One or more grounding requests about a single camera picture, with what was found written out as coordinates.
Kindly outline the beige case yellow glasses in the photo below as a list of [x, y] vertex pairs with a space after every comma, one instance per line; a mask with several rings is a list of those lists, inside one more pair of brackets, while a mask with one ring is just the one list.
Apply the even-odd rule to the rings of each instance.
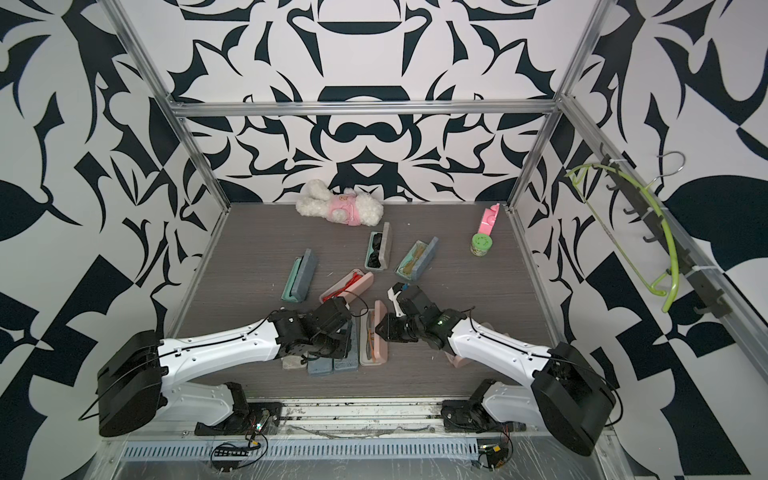
[[302, 356], [286, 356], [281, 359], [284, 370], [298, 370], [307, 367], [307, 361]]

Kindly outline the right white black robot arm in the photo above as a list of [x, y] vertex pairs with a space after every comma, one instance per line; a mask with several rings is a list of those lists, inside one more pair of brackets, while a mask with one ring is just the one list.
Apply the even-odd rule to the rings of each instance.
[[452, 357], [471, 360], [514, 380], [484, 380], [464, 401], [447, 401], [441, 416], [454, 431], [501, 431], [513, 424], [546, 430], [571, 452], [588, 457], [617, 403], [607, 380], [573, 346], [532, 345], [475, 321], [470, 311], [440, 309], [416, 285], [388, 291], [393, 312], [376, 327], [389, 343], [422, 341]]

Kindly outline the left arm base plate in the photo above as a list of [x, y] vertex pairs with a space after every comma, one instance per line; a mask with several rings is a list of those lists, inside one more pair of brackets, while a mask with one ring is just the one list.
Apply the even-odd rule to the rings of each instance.
[[194, 429], [194, 435], [200, 437], [250, 435], [253, 432], [274, 434], [281, 420], [282, 402], [249, 402], [247, 410], [236, 410], [227, 419], [215, 426], [200, 422]]

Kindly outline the pink case brown glasses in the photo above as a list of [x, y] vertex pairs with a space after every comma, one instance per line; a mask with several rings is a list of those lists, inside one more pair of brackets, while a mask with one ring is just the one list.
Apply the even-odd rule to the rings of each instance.
[[388, 343], [375, 331], [387, 313], [385, 304], [381, 300], [376, 300], [373, 308], [360, 318], [359, 363], [361, 366], [380, 366], [389, 359]]

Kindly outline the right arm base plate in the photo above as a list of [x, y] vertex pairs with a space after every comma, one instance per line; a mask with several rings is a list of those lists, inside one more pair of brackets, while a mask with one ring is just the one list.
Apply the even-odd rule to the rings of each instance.
[[525, 432], [528, 427], [520, 422], [500, 422], [494, 420], [477, 401], [444, 400], [441, 404], [440, 417], [443, 426], [449, 432]]

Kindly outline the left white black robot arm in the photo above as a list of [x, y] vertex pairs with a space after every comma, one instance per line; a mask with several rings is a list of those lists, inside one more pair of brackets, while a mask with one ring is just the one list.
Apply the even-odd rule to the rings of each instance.
[[258, 423], [236, 382], [209, 386], [198, 378], [286, 356], [343, 359], [353, 315], [342, 298], [313, 311], [274, 310], [252, 325], [186, 338], [133, 335], [97, 374], [98, 431], [132, 433], [154, 420], [193, 422], [199, 436], [238, 435]]

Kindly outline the grey case tortoise sunglasses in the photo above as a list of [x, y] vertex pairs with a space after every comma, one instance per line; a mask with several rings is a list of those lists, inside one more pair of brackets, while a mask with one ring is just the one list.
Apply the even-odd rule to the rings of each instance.
[[334, 360], [318, 358], [307, 363], [307, 372], [311, 377], [328, 376], [334, 372]]

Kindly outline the pink case purple glasses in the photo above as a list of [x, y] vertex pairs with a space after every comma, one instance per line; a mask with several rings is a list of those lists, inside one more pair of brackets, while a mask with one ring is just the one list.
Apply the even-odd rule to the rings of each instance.
[[[490, 323], [488, 323], [488, 322], [481, 323], [481, 326], [483, 326], [485, 328], [488, 328], [488, 329], [490, 329], [492, 331], [495, 330], [495, 328]], [[467, 359], [467, 358], [464, 358], [464, 357], [461, 357], [461, 356], [453, 355], [453, 354], [451, 354], [449, 352], [446, 352], [445, 356], [446, 356], [448, 362], [454, 368], [457, 368], [457, 369], [462, 368], [462, 367], [472, 363], [471, 359]]]

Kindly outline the grey case white sunglasses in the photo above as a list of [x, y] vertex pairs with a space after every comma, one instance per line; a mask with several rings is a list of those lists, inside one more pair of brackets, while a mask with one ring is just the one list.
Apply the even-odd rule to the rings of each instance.
[[334, 372], [353, 372], [359, 368], [359, 324], [357, 318], [353, 318], [346, 329], [348, 351], [344, 358], [334, 361]]

